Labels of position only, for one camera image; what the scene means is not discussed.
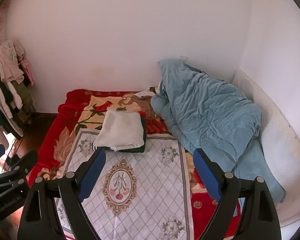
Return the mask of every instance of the red floral blanket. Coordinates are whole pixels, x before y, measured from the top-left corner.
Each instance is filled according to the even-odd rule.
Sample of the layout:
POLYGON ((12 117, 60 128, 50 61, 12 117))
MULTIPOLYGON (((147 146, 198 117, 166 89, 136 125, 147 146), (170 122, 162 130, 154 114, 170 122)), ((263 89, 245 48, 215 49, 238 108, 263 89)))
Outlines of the red floral blanket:
MULTIPOLYGON (((80 128, 101 130, 105 112, 135 111, 146 119, 147 134, 169 133, 163 120, 158 117, 150 104, 151 96, 139 98, 133 92, 100 92, 74 90, 67 93, 66 102, 59 106, 58 116, 52 123, 38 152, 38 163, 29 176, 32 185, 37 176, 45 180, 61 177, 61 170, 80 128)), ((192 155, 186 153, 191 188, 194 239, 198 239, 206 227, 217 203, 211 199, 198 176, 192 155)), ((233 217, 226 237, 234 235, 240 214, 233 217)))

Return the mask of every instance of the brown floor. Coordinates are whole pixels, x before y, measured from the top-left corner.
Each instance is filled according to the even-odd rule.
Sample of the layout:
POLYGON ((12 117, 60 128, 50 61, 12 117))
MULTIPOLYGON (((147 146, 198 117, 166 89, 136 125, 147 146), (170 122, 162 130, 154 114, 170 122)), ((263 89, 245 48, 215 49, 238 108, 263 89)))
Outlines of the brown floor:
POLYGON ((16 140, 9 156, 17 154, 20 158, 30 150, 39 151, 40 146, 57 114, 38 114, 21 140, 16 140))

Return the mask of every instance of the blue blanket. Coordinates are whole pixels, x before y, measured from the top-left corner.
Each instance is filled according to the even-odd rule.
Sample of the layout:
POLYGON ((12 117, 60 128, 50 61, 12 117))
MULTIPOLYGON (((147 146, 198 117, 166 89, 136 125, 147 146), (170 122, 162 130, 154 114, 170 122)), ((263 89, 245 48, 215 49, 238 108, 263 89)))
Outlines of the blue blanket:
POLYGON ((275 203, 284 190, 269 170, 258 141, 261 109, 235 86, 178 60, 158 62, 160 94, 151 100, 154 112, 191 153, 202 148, 223 171, 238 178, 262 176, 275 203))

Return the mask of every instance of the white padded panel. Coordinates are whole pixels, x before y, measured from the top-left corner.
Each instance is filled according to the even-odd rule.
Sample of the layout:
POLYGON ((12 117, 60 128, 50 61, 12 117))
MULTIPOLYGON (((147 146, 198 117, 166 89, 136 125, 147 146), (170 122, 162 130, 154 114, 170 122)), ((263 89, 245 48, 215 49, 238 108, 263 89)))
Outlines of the white padded panel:
POLYGON ((266 162, 286 191, 276 208, 281 227, 300 220, 300 141, 284 115, 263 90, 238 70, 232 82, 262 110, 260 140, 266 162))

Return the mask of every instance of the white wall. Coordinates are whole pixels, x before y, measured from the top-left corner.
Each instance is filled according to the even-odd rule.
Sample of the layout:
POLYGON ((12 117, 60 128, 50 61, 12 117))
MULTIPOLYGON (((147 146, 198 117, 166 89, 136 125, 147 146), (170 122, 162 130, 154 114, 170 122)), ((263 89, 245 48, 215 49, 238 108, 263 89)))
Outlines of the white wall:
POLYGON ((12 0, 7 30, 32 63, 37 111, 56 112, 77 88, 155 86, 167 57, 231 81, 249 15, 250 0, 12 0))
POLYGON ((252 0, 240 68, 274 101, 300 139, 300 10, 293 0, 252 0))

